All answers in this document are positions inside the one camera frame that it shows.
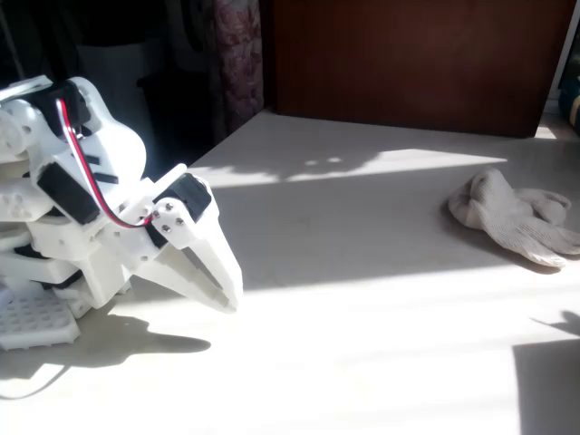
white glove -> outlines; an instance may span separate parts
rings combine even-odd
[[[505,249],[552,267],[566,265],[556,253],[580,254],[580,234],[558,227],[568,209],[570,201],[556,193],[512,189],[497,169],[482,170],[449,198],[449,211],[463,225],[483,229]]]

brown wooden door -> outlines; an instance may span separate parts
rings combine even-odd
[[[271,0],[265,50],[266,62],[273,50],[266,79],[274,109],[532,136],[574,5],[575,0]]]

perforated plate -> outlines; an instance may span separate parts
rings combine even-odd
[[[0,349],[72,343],[81,332],[66,301],[52,291],[17,292],[0,309]]]

